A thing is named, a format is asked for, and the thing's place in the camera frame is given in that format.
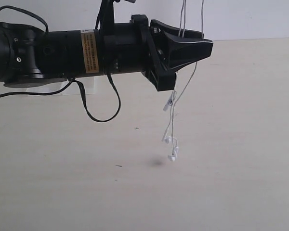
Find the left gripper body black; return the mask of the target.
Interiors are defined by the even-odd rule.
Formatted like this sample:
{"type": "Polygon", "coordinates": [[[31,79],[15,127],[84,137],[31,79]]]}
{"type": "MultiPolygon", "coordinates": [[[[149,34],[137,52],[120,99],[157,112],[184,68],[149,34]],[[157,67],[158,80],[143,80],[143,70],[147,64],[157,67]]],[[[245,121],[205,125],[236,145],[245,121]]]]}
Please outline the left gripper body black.
{"type": "Polygon", "coordinates": [[[100,71],[104,74],[140,72],[157,91],[173,90],[176,73],[162,62],[149,20],[134,14],[128,23],[107,17],[100,25],[100,71]]]}

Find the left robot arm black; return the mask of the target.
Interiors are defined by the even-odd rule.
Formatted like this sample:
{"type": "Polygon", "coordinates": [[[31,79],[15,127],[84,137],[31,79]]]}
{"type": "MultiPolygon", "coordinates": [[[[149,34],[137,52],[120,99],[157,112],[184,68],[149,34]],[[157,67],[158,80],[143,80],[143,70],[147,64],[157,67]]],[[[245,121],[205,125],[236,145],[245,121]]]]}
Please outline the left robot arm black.
{"type": "Polygon", "coordinates": [[[53,31],[0,22],[0,82],[38,87],[69,78],[142,73],[158,91],[174,89],[176,72],[210,57],[213,42],[199,31],[136,14],[101,29],[53,31]]]}

